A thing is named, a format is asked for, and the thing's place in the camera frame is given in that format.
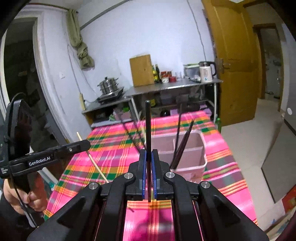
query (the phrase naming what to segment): stainless steel table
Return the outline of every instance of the stainless steel table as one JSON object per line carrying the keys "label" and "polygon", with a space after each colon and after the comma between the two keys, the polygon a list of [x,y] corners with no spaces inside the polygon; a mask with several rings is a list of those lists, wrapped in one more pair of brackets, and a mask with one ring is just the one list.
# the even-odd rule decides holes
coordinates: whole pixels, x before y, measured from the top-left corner
{"label": "stainless steel table", "polygon": [[147,94],[147,93],[152,93],[152,92],[159,92],[159,91],[163,91],[163,90],[172,90],[172,89],[177,89],[177,88],[186,88],[186,87],[193,87],[193,86],[199,86],[199,85],[214,84],[213,86],[214,86],[214,123],[215,123],[216,115],[217,115],[217,83],[221,83],[221,82],[222,82],[222,80],[214,78],[210,82],[197,83],[197,82],[188,80],[187,78],[184,78],[184,79],[174,82],[174,83],[153,84],[153,85],[131,87],[128,89],[128,91],[125,92],[124,97],[131,98],[131,102],[133,105],[133,109],[135,110],[137,120],[140,120],[139,115],[138,115],[138,111],[137,111],[137,108],[135,105],[135,101],[133,99],[133,97],[136,95]]}
{"label": "stainless steel table", "polygon": [[88,107],[86,107],[86,109],[84,111],[82,111],[82,114],[85,115],[89,125],[92,125],[94,123],[94,116],[93,116],[93,112],[99,109],[103,109],[106,107],[110,107],[110,106],[115,106],[118,105],[120,103],[124,103],[124,102],[128,102],[129,108],[131,110],[131,117],[132,119],[137,119],[138,118],[138,114],[137,114],[137,110],[135,110],[133,107],[135,106],[134,103],[132,103],[131,98],[130,97],[120,97],[117,100],[114,101],[110,101],[107,103],[102,103],[100,104],[97,101],[94,101],[92,103],[90,103],[90,105]]}

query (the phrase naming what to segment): green bottle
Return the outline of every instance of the green bottle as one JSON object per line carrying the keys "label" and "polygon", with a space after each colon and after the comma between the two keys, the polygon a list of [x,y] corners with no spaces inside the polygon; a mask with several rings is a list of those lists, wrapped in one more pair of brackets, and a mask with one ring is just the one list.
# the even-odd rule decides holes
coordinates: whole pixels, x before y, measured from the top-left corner
{"label": "green bottle", "polygon": [[220,120],[220,118],[218,117],[218,118],[216,119],[216,122],[215,122],[215,129],[218,130],[218,131],[221,133],[221,128],[222,128],[222,126],[221,126],[221,120]]}
{"label": "green bottle", "polygon": [[158,82],[161,83],[161,79],[160,79],[160,76],[159,76],[159,68],[158,68],[157,64],[155,65],[155,70],[156,70],[156,73],[157,73]]}
{"label": "green bottle", "polygon": [[152,73],[153,73],[153,78],[154,78],[154,83],[158,83],[158,78],[157,78],[157,72],[154,68],[154,65],[152,65]]}

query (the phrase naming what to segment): tiled floor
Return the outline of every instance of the tiled floor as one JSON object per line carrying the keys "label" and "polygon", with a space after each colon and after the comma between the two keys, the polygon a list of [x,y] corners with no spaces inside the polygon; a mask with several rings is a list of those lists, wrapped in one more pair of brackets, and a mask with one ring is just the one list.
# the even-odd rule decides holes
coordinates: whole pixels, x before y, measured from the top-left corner
{"label": "tiled floor", "polygon": [[266,230],[274,219],[284,215],[282,202],[274,204],[261,171],[282,122],[277,107],[276,99],[258,99],[253,120],[222,127],[221,131],[247,181],[258,225],[263,230]]}

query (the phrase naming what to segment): human hand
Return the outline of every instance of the human hand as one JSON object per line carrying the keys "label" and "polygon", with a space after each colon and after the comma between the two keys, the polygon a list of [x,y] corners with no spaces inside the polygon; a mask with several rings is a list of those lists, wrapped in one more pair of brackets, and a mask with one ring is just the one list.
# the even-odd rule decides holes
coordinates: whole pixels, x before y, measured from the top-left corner
{"label": "human hand", "polygon": [[[18,193],[22,201],[28,204],[35,211],[42,212],[47,207],[46,192],[44,190],[44,184],[42,177],[38,173],[35,179],[35,188],[29,192],[25,193],[23,190],[17,188]],[[24,210],[21,208],[20,201],[18,199],[17,193],[10,180],[5,179],[3,193],[6,200],[19,214],[24,215]]]}

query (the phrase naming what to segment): green cloth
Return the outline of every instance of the green cloth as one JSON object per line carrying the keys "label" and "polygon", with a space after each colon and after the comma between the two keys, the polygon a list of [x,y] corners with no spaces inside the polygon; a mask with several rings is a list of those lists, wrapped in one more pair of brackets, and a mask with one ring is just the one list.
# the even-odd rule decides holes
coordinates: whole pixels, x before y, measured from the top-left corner
{"label": "green cloth", "polygon": [[74,9],[67,12],[67,28],[70,43],[77,50],[81,69],[94,67],[94,60],[89,56],[87,45],[82,41],[78,17]]}

